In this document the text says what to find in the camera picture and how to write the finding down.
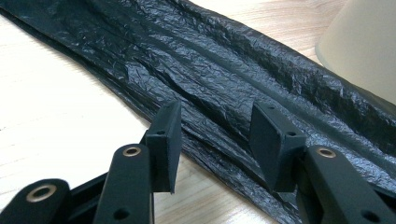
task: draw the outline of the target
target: wood grain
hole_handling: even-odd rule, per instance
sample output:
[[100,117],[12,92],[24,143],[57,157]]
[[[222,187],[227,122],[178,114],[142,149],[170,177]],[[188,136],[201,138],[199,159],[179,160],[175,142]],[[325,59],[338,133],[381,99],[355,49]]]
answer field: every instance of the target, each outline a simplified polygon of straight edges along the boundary
[[[345,0],[193,0],[316,61],[314,46]],[[108,169],[149,124],[80,65],[0,17],[0,210],[21,188],[71,188]],[[156,194],[157,223],[275,223],[184,156],[175,195]]]

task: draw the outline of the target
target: black plastic bag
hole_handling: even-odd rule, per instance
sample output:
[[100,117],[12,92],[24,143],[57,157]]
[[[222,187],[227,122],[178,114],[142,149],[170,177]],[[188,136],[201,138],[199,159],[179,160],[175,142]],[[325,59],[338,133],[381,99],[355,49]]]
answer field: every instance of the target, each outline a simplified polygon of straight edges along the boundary
[[396,106],[239,22],[177,0],[3,0],[0,13],[148,120],[180,99],[184,153],[281,223],[300,219],[294,194],[269,193],[251,157],[254,100],[396,191]]

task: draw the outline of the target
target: metal ring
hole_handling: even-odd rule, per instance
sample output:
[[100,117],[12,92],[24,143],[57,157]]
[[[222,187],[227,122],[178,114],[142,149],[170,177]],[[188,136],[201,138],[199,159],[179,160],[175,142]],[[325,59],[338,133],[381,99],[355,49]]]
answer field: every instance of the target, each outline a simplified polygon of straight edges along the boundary
[[331,151],[331,150],[329,150],[329,149],[327,149],[327,148],[323,148],[323,147],[318,148],[318,149],[317,149],[317,153],[318,153],[320,156],[322,156],[322,157],[327,157],[327,158],[334,158],[334,157],[337,156],[337,155],[335,154],[335,152],[333,152],[333,151]]
[[[43,194],[37,194],[40,190],[46,189],[47,191]],[[51,184],[45,184],[40,187],[37,187],[30,191],[30,193],[26,196],[26,201],[29,203],[38,203],[48,199],[52,194],[56,191],[56,186]]]
[[142,149],[140,149],[140,147],[128,147],[122,151],[122,155],[132,157],[138,155],[141,151]]

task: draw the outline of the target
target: white container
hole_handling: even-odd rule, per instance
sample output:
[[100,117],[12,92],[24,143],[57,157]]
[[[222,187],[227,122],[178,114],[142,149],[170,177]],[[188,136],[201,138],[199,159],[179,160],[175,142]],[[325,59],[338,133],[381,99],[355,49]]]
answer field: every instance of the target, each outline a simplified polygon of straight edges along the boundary
[[396,0],[349,0],[316,47],[335,74],[396,105]]

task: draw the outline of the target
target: black plastic sheet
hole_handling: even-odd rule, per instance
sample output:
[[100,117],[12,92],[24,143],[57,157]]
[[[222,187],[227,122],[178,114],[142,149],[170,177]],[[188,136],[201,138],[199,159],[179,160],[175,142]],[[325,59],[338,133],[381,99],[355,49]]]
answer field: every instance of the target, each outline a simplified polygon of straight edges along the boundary
[[396,192],[396,106],[239,22],[177,0],[2,0],[0,13],[148,120],[180,99],[184,153],[281,223],[300,219],[294,194],[268,192],[251,157],[255,100]]

